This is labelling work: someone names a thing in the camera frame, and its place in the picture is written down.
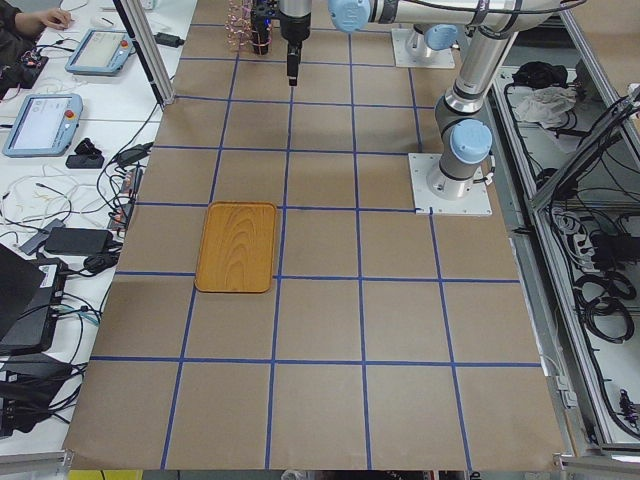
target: brown tray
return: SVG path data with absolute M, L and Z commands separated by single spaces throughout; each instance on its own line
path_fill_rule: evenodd
M 196 268 L 196 288 L 218 293 L 269 290 L 276 213 L 271 203 L 209 205 Z

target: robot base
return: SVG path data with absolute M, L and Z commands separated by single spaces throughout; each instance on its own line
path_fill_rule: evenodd
M 434 52 L 430 58 L 414 58 L 407 52 L 405 46 L 407 38 L 413 30 L 408 28 L 393 28 L 391 37 L 393 39 L 393 53 L 396 57 L 396 67 L 414 67 L 414 68 L 437 68 L 437 69 L 453 69 L 456 63 L 453 60 L 451 49 Z
M 446 200 L 437 196 L 427 185 L 427 175 L 431 168 L 440 161 L 440 154 L 410 153 L 411 185 L 413 187 L 413 203 L 419 215 L 469 215 L 488 217 L 491 215 L 491 204 L 484 183 L 474 183 L 471 191 L 460 200 Z M 482 170 L 478 168 L 474 178 L 481 179 Z

